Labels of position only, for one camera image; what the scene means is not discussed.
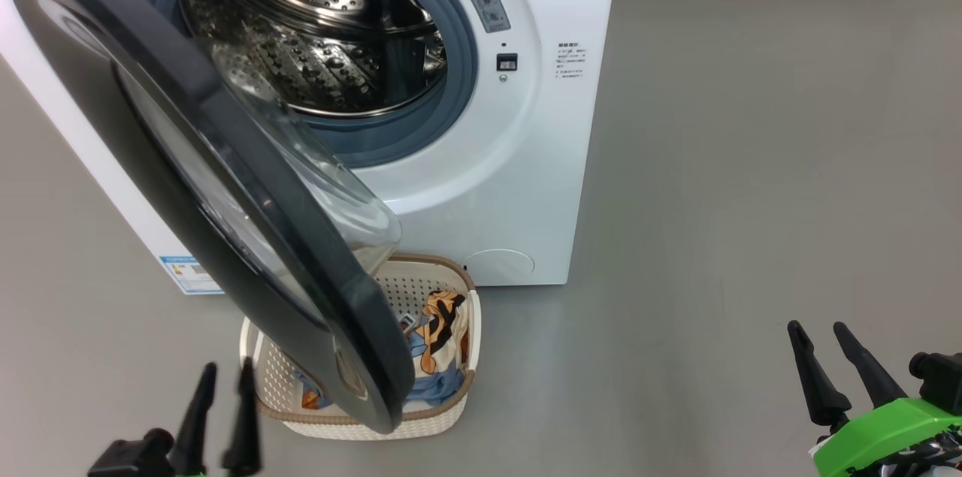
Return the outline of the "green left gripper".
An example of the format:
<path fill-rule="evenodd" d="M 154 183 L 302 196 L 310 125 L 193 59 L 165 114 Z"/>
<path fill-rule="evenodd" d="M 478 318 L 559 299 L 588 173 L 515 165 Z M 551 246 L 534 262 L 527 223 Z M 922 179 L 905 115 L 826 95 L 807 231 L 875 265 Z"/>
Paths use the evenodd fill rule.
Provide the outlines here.
<path fill-rule="evenodd" d="M 221 457 L 220 474 L 207 474 L 205 442 L 207 413 L 214 402 L 217 366 L 207 363 L 197 382 L 195 394 L 183 416 L 173 449 L 171 465 L 175 477 L 255 477 L 262 471 L 260 415 L 257 410 L 255 370 L 251 357 L 243 359 L 237 382 L 237 411 L 231 439 Z"/>

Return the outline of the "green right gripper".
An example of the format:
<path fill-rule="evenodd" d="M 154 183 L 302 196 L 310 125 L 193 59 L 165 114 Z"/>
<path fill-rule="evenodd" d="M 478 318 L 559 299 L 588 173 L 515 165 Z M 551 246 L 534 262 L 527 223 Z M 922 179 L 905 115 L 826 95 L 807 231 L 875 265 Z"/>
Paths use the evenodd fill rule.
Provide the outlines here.
<path fill-rule="evenodd" d="M 833 333 L 839 347 L 857 370 L 874 408 L 849 422 L 846 412 L 852 409 L 851 401 L 825 374 L 803 326 L 798 321 L 790 321 L 787 331 L 811 422 L 839 429 L 809 451 L 820 477 L 849 477 L 915 444 L 934 439 L 952 427 L 962 427 L 962 416 L 952 415 L 920 398 L 908 398 L 849 327 L 835 322 Z"/>

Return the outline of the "blue bear-print garment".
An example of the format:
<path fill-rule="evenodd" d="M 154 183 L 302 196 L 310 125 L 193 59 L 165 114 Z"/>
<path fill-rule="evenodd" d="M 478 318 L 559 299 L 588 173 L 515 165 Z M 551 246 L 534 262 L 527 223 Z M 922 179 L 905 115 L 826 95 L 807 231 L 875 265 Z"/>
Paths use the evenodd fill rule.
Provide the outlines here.
<path fill-rule="evenodd" d="M 413 327 L 409 326 L 406 322 L 403 322 L 401 326 L 404 327 L 404 333 L 406 334 L 407 340 L 407 336 L 412 332 Z M 468 333 L 467 342 L 468 357 L 468 348 L 470 348 L 470 333 Z M 420 401 L 429 406 L 442 405 L 448 399 L 457 394 L 457 391 L 459 391 L 461 385 L 463 385 L 464 371 L 461 369 L 463 368 L 464 363 L 466 363 L 467 357 L 464 359 L 460 368 L 450 368 L 450 370 L 448 370 L 446 373 L 440 375 L 416 378 L 415 374 L 415 382 L 413 382 L 412 391 L 410 391 L 406 401 Z"/>

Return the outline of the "black round glass washer door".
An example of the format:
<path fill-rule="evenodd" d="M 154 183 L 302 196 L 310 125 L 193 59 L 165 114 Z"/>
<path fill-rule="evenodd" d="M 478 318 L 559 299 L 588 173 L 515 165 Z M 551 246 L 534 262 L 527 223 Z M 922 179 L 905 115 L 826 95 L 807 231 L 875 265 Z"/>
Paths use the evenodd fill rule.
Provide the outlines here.
<path fill-rule="evenodd" d="M 144 0 L 11 0 L 111 158 L 238 309 L 351 418 L 402 419 L 413 363 L 376 272 L 398 217 L 238 49 Z"/>

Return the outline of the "cream orange black print garment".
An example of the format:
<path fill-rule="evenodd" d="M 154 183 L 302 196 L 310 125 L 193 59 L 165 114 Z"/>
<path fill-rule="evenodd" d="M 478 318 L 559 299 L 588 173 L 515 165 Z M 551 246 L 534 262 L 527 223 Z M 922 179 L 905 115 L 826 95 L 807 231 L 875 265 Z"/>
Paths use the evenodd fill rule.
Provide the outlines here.
<path fill-rule="evenodd" d="M 467 357 L 467 296 L 454 290 L 429 294 L 418 327 L 408 334 L 416 378 L 460 368 Z"/>

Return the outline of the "white front-load washing machine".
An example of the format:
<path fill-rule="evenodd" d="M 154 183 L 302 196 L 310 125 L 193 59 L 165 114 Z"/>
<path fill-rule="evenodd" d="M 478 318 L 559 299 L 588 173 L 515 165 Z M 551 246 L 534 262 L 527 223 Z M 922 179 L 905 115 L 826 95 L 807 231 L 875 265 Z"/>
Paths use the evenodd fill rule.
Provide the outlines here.
<path fill-rule="evenodd" d="M 350 167 L 398 214 L 400 251 L 461 265 L 474 252 L 513 249 L 534 261 L 530 285 L 563 285 L 612 0 L 501 0 L 511 29 L 495 33 L 459 1 L 479 56 L 466 111 L 416 154 Z M 499 53 L 518 53 L 519 69 L 499 73 Z M 83 121 L 11 0 L 0 0 L 0 55 L 182 293 L 159 257 L 192 255 Z"/>

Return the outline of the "stainless steel washing machine drum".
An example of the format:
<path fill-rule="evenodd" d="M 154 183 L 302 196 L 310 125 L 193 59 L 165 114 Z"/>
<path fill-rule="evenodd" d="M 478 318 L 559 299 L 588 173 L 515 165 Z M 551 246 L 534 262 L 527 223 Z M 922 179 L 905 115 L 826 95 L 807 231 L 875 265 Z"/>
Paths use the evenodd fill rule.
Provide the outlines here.
<path fill-rule="evenodd" d="M 415 103 L 447 73 L 417 0 L 179 0 L 193 35 L 244 50 L 296 110 L 361 119 Z"/>

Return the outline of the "blue energy label sticker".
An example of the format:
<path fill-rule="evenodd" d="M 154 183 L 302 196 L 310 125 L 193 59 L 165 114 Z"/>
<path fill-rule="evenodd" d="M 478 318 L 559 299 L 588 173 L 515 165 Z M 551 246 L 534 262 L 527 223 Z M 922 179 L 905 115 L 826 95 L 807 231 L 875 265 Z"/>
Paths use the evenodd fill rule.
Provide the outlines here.
<path fill-rule="evenodd" d="M 224 293 L 210 273 L 193 257 L 159 257 L 159 261 L 186 295 Z"/>

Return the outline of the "cream perforated laundry basket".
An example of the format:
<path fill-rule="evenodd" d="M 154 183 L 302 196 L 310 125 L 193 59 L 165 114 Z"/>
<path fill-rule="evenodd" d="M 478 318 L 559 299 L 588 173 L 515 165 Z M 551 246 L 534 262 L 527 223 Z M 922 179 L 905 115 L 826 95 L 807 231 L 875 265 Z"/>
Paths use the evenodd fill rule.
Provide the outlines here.
<path fill-rule="evenodd" d="M 466 357 L 459 370 L 464 381 L 459 391 L 439 406 L 412 401 L 404 406 L 402 422 L 389 435 L 381 435 L 350 418 L 339 406 L 307 409 L 302 406 L 304 386 L 296 378 L 295 365 L 249 319 L 240 328 L 238 354 L 252 358 L 257 408 L 262 416 L 281 422 L 293 432 L 317 439 L 344 442 L 385 442 L 440 435 L 451 428 L 467 405 L 476 376 L 482 341 L 480 298 L 467 268 L 442 257 L 396 254 L 376 273 L 376 281 L 398 314 L 419 312 L 429 293 L 451 290 L 464 296 L 458 317 L 467 323 Z"/>

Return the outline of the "round white filter cover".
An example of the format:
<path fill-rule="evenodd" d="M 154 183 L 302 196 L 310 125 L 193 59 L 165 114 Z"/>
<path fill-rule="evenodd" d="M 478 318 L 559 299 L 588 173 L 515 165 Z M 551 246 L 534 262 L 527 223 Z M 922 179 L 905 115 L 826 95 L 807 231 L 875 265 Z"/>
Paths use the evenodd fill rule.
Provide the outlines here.
<path fill-rule="evenodd" d="M 530 285 L 534 261 L 513 249 L 486 249 L 466 257 L 461 267 L 478 286 Z"/>

